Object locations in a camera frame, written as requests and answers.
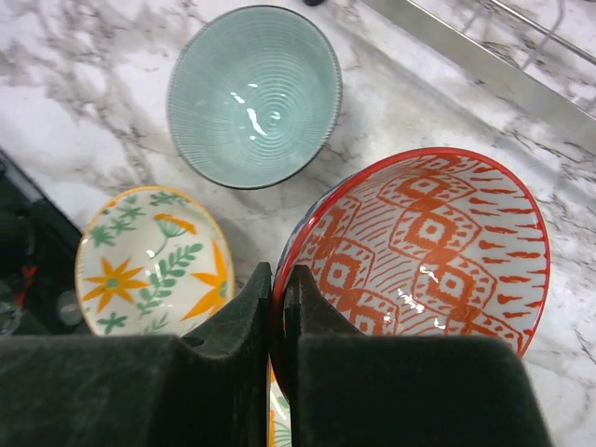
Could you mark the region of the teal ribbed bowl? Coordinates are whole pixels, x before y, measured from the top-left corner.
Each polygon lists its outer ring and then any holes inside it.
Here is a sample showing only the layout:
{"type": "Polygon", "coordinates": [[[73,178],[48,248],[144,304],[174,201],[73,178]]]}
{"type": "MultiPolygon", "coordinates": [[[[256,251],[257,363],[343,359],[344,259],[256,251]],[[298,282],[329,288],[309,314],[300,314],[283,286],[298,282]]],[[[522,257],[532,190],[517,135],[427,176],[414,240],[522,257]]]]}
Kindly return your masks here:
{"type": "Polygon", "coordinates": [[[254,190],[309,164],[339,117],[343,80],[327,36],[285,7],[224,13],[185,45],[172,70],[172,141],[199,175],[254,190]]]}

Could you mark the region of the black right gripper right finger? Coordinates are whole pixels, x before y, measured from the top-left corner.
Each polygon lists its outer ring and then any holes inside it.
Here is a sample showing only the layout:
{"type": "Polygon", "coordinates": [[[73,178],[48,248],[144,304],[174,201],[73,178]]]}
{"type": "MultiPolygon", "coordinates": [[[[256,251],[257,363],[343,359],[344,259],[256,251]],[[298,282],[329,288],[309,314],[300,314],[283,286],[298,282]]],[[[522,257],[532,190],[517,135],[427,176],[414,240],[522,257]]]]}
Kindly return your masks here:
{"type": "Polygon", "coordinates": [[[285,290],[296,446],[548,446],[522,363],[486,336],[369,336],[305,266],[285,290]]]}

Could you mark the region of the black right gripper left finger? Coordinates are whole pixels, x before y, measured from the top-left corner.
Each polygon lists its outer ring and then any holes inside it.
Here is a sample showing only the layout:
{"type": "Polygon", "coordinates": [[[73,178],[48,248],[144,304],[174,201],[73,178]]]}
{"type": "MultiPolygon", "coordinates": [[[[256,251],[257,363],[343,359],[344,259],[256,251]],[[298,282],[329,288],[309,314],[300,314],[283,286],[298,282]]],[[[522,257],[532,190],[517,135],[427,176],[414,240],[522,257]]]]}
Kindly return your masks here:
{"type": "Polygon", "coordinates": [[[265,446],[271,269],[192,332],[1,341],[5,446],[265,446]]]}

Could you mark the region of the red patterned bowl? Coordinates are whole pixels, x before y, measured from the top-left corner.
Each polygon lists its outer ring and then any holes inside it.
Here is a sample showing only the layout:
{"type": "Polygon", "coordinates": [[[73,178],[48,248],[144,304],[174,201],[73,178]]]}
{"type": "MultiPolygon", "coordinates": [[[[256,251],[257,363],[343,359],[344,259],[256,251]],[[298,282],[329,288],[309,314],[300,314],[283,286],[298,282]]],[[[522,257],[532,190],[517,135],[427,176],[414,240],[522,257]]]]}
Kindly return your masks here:
{"type": "Polygon", "coordinates": [[[271,361],[291,391],[282,307],[292,269],[369,335],[489,335],[519,355],[544,310],[550,247],[525,184],[453,147],[384,158],[322,196],[294,227],[273,287],[271,361]]]}

